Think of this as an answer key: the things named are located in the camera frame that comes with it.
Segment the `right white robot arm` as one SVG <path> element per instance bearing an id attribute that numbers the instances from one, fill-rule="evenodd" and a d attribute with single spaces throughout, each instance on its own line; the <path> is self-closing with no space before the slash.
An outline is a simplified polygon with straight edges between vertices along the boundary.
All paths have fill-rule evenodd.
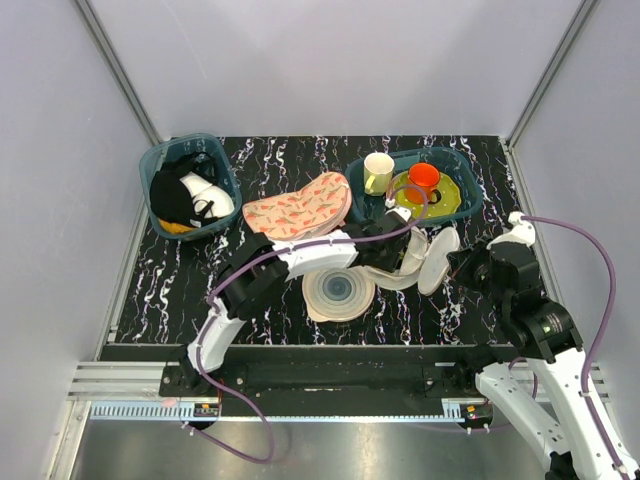
<path id="1" fill-rule="evenodd" d="M 624 446 L 590 376 L 592 357 L 568 310 L 543 291 L 532 249 L 536 217 L 509 216 L 511 229 L 448 254 L 451 277 L 483 295 L 498 325 L 554 412 L 548 414 L 513 378 L 495 348 L 462 355 L 449 377 L 466 396 L 482 395 L 536 454 L 548 479 L 636 479 L 639 463 Z"/>

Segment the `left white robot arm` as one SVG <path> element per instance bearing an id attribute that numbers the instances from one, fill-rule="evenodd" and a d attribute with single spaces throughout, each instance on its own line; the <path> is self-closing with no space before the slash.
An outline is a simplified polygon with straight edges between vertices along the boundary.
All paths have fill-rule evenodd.
<path id="1" fill-rule="evenodd" d="M 272 290 L 323 269 L 370 266 L 392 271 L 417 223 L 408 209 L 395 207 L 376 221 L 347 224 L 311 239 L 251 236 L 219 272 L 207 298 L 207 319 L 187 347 L 190 364 L 181 373 L 181 384 L 196 396 L 214 388 L 215 370 L 222 366 L 228 348 Z"/>

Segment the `white mesh laundry bag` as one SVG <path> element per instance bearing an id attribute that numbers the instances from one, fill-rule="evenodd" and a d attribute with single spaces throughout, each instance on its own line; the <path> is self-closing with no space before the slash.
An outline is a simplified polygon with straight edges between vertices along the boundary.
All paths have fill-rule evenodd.
<path id="1" fill-rule="evenodd" d="M 447 255 L 459 249 L 459 234 L 453 227 L 445 227 L 432 240 L 414 227 L 399 268 L 386 272 L 364 266 L 363 274 L 382 289 L 400 291 L 416 285 L 420 294 L 430 296 L 450 270 Z"/>

